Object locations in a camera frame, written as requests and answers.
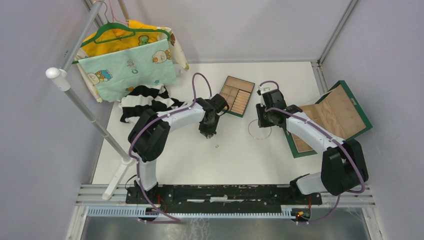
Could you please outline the green jewelry box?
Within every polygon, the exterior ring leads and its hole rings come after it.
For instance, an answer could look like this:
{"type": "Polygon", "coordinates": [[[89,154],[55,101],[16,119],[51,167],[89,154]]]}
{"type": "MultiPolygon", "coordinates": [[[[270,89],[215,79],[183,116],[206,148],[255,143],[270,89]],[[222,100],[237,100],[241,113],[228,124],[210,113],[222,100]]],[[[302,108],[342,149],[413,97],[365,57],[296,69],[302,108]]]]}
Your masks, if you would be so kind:
{"type": "Polygon", "coordinates": [[[347,82],[339,80],[327,93],[300,109],[315,123],[345,140],[354,139],[373,128],[347,82]]]}

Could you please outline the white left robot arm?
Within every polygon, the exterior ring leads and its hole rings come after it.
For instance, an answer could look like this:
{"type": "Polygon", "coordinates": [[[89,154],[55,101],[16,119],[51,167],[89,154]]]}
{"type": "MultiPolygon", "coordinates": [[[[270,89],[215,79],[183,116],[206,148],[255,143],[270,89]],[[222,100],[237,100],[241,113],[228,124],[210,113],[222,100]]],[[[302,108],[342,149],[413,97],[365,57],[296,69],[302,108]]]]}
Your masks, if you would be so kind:
{"type": "Polygon", "coordinates": [[[145,204],[157,198],[157,159],[163,153],[170,133],[182,127],[199,124],[201,135],[210,139],[217,134],[221,115],[230,109],[223,96],[197,98],[188,105],[165,112],[145,110],[128,135],[128,155],[136,160],[136,174],[140,189],[138,197],[145,204]]]}

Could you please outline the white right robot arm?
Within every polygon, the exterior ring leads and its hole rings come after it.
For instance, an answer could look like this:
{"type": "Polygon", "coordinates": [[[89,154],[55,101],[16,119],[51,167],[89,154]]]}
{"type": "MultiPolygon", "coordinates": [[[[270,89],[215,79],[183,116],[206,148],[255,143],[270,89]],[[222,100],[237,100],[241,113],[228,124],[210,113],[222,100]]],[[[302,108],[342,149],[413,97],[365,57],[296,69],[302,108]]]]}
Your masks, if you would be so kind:
{"type": "Polygon", "coordinates": [[[260,87],[256,104],[258,126],[277,126],[296,135],[316,153],[321,154],[321,170],[300,176],[291,181],[289,199],[302,204],[309,194],[328,192],[333,196],[342,193],[363,193],[369,179],[361,144],[355,139],[345,140],[315,123],[298,106],[288,106],[279,89],[260,87]]]}

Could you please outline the green jewelry tray with compartments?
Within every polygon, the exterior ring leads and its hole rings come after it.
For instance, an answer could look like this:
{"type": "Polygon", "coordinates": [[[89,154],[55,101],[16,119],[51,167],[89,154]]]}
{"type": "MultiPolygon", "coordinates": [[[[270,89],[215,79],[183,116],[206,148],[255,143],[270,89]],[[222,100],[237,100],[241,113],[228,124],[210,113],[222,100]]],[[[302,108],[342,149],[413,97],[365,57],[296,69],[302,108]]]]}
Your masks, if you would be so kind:
{"type": "Polygon", "coordinates": [[[254,91],[255,83],[233,76],[227,76],[220,95],[228,103],[228,113],[242,118],[254,91]]]}

